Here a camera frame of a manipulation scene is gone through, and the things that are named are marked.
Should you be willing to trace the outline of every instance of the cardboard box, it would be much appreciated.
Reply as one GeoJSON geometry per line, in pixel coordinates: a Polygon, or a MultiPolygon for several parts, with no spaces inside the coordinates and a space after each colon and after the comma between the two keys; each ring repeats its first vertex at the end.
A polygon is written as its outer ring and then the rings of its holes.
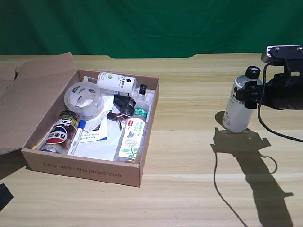
{"type": "Polygon", "coordinates": [[[22,148],[24,158],[34,171],[139,187],[158,101],[158,77],[123,74],[136,77],[140,83],[155,90],[138,164],[31,149],[47,133],[60,112],[66,109],[63,100],[66,90],[82,81],[84,76],[97,78],[99,73],[76,69],[70,53],[26,62],[15,82],[0,97],[0,154],[22,148]]]}
{"type": "Polygon", "coordinates": [[[0,69],[0,96],[13,84],[16,76],[16,67],[13,64],[0,69]]]}

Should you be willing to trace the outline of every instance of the wooden table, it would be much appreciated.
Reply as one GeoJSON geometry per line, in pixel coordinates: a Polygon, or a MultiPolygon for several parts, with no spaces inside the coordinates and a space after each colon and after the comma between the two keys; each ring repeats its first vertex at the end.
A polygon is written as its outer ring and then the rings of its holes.
{"type": "MultiPolygon", "coordinates": [[[[0,56],[0,67],[43,56],[0,56]]],[[[140,188],[32,172],[20,153],[0,157],[14,199],[1,227],[303,226],[302,144],[251,119],[249,135],[226,135],[220,122],[233,80],[263,67],[260,54],[205,54],[185,59],[74,56],[80,69],[160,77],[160,96],[140,188]],[[215,153],[217,152],[214,186],[215,153]],[[261,158],[260,154],[271,156],[261,158]]],[[[268,79],[280,67],[268,68],[268,79]]],[[[303,138],[302,112],[262,108],[265,123],[303,138]]]]}

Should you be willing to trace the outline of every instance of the black object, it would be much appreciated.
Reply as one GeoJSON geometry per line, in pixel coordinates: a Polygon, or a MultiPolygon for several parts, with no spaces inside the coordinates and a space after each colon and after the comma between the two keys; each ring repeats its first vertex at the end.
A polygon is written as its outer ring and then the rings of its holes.
{"type": "Polygon", "coordinates": [[[242,101],[246,108],[256,109],[256,103],[273,109],[303,110],[303,47],[270,46],[262,54],[262,61],[270,65],[283,66],[284,72],[274,75],[268,83],[257,85],[255,81],[247,82],[236,91],[236,99],[242,101]]]}
{"type": "Polygon", "coordinates": [[[145,95],[147,86],[145,84],[141,84],[139,88],[139,94],[145,95]]]}
{"type": "Polygon", "coordinates": [[[13,199],[13,195],[10,193],[5,184],[0,184],[0,211],[13,199]]]}
{"type": "Polygon", "coordinates": [[[245,76],[251,79],[258,79],[261,73],[261,69],[257,66],[248,66],[245,72],[245,76]]]}
{"type": "Polygon", "coordinates": [[[136,102],[130,97],[114,95],[114,105],[121,113],[132,115],[136,102]]]}
{"type": "Polygon", "coordinates": [[[121,130],[121,121],[125,121],[131,117],[136,102],[131,97],[114,95],[114,105],[120,111],[120,113],[113,113],[110,111],[106,118],[118,122],[121,130]]]}

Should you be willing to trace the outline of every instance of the white lotion bottle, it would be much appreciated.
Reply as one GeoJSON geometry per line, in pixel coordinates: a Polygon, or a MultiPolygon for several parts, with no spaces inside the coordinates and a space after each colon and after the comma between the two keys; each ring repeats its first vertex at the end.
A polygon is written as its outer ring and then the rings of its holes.
{"type": "Polygon", "coordinates": [[[223,117],[223,126],[235,133],[244,132],[250,122],[254,109],[247,109],[244,103],[236,99],[236,89],[243,88],[246,82],[256,81],[257,85],[263,84],[259,79],[261,69],[249,66],[244,75],[238,76],[232,86],[232,91],[223,117]]]}

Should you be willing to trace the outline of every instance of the bottle cap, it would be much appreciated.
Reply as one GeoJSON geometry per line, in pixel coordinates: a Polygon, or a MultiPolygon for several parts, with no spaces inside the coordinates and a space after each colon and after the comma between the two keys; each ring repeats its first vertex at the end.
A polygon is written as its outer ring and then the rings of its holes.
{"type": "Polygon", "coordinates": [[[261,69],[257,66],[248,66],[245,72],[245,76],[251,79],[258,79],[261,73],[261,69]]]}
{"type": "Polygon", "coordinates": [[[140,84],[139,94],[145,95],[147,86],[145,84],[140,84]]]}

